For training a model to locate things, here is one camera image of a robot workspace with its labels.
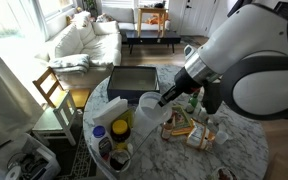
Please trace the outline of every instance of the box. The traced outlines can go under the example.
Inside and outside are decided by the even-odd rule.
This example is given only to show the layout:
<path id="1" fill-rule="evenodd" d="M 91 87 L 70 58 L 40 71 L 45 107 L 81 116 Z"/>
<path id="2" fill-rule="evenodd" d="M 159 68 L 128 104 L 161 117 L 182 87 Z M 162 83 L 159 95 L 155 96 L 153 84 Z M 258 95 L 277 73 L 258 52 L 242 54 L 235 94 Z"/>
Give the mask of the box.
<path id="1" fill-rule="evenodd" d="M 110 101 L 120 96 L 129 104 L 138 104 L 142 94 L 149 91 L 160 92 L 155 67 L 114 66 L 107 86 Z"/>

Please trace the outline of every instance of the spice jar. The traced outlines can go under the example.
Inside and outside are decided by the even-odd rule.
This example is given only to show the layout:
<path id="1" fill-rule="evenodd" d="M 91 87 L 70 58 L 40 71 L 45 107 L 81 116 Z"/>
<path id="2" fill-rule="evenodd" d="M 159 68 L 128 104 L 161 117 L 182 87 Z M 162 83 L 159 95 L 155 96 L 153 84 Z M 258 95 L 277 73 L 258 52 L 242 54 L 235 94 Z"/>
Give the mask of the spice jar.
<path id="1" fill-rule="evenodd" d="M 116 120 L 112 124 L 111 137 L 114 141 L 124 142 L 131 135 L 131 130 L 124 120 Z"/>

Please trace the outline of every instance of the rug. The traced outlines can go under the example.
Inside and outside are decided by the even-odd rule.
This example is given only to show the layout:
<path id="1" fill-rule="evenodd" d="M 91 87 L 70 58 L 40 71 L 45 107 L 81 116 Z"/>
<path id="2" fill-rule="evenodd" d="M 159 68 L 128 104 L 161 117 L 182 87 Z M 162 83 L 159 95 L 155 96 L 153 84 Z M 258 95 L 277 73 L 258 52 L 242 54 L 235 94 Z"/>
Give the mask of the rug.
<path id="1" fill-rule="evenodd" d="M 56 154 L 56 159 L 61 166 L 61 172 L 55 178 L 57 180 L 96 176 L 96 164 L 88 151 L 81 124 L 81 122 L 74 123 L 71 127 L 76 141 L 75 146 L 71 146 L 67 139 L 49 140 L 49 149 Z"/>

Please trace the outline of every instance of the chair leg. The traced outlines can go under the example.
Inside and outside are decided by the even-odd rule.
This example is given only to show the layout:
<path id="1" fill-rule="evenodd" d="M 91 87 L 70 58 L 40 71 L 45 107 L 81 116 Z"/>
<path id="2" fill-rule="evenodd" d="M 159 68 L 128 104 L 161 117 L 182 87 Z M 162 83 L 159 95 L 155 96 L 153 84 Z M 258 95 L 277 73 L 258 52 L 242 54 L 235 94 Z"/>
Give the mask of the chair leg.
<path id="1" fill-rule="evenodd" d="M 45 146 L 49 146 L 50 145 L 50 142 L 47 139 L 45 139 L 43 136 L 41 136 L 38 132 L 33 131 L 33 134 Z"/>
<path id="2" fill-rule="evenodd" d="M 70 130 L 64 130 L 64 133 L 72 146 L 75 146 L 76 142 Z"/>

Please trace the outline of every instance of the glass bottle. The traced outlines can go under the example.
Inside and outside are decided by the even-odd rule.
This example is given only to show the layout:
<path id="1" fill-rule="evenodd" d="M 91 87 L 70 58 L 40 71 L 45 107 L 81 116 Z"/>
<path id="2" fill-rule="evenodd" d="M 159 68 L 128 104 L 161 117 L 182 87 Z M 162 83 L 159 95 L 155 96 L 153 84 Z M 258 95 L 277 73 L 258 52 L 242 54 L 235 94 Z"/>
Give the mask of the glass bottle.
<path id="1" fill-rule="evenodd" d="M 169 119 L 168 121 L 164 122 L 161 137 L 164 140 L 168 140 L 171 137 L 173 130 L 173 118 Z"/>
<path id="2" fill-rule="evenodd" d="M 198 96 L 198 92 L 195 92 L 195 93 L 193 93 L 193 97 L 191 97 L 188 100 L 187 106 L 185 108 L 185 111 L 187 113 L 192 114 L 194 112 L 195 107 L 196 107 L 196 105 L 198 103 L 197 96 Z"/>

